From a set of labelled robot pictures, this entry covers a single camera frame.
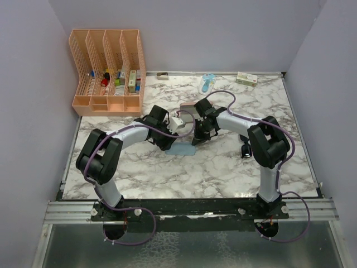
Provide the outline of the light blue cleaning cloth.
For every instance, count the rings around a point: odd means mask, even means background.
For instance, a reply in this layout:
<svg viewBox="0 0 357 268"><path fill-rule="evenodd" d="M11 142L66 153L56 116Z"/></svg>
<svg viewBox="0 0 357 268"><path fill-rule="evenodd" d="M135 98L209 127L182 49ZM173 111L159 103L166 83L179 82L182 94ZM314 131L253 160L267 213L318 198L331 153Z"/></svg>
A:
<svg viewBox="0 0 357 268"><path fill-rule="evenodd" d="M194 156L196 148L189 142L175 142L171 148L165 151L166 155L173 156Z"/></svg>

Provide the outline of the pink glasses case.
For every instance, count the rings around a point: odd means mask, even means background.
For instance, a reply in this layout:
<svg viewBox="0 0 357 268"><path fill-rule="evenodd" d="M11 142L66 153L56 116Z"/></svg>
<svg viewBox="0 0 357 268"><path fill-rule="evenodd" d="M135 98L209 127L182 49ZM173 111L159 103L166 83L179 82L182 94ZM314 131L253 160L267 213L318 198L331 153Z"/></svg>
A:
<svg viewBox="0 0 357 268"><path fill-rule="evenodd" d="M194 105L195 102L184 102L180 104L180 110L182 110L182 112L180 112L179 117L185 123L193 123L194 119L199 119L199 114Z"/></svg>

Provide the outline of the black sunglasses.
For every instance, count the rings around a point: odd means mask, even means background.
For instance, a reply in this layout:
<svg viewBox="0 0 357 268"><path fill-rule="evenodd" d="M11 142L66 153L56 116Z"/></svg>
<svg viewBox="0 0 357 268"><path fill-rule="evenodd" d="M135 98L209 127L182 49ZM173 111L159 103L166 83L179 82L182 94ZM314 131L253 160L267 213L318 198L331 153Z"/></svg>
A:
<svg viewBox="0 0 357 268"><path fill-rule="evenodd" d="M239 138L243 142L243 145L241 146L242 159L252 157L252 149L249 144L249 139L242 135L240 135Z"/></svg>

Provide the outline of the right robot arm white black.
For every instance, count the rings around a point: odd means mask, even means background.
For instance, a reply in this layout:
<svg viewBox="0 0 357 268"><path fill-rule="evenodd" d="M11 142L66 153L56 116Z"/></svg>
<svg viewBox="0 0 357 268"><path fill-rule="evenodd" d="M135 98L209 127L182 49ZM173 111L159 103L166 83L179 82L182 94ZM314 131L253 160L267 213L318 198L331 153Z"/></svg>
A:
<svg viewBox="0 0 357 268"><path fill-rule="evenodd" d="M279 193L279 170L290 150L289 142L276 119L268 116L264 119L249 119L234 115L227 108L214 108L207 99L194 104L199 115L195 121L193 145L204 143L219 130L228 130L239 134L248 144L248 152L260 166L260 187L256 197L255 209L262 218L275 214L282 195Z"/></svg>

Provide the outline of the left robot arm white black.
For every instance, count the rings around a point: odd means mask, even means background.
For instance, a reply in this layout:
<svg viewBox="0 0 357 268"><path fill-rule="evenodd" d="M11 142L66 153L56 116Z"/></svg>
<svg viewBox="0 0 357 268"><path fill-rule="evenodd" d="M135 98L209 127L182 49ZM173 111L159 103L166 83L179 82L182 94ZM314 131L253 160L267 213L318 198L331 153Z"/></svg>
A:
<svg viewBox="0 0 357 268"><path fill-rule="evenodd" d="M118 220L123 214L123 196L113 179L122 150L149 141L166 151L177 139L177 130L184 125L183 120L170 118L168 111L155 105L148 115L136 118L117 131L91 131L76 160L76 168L94 186L99 200L105 204L104 214L109 219Z"/></svg>

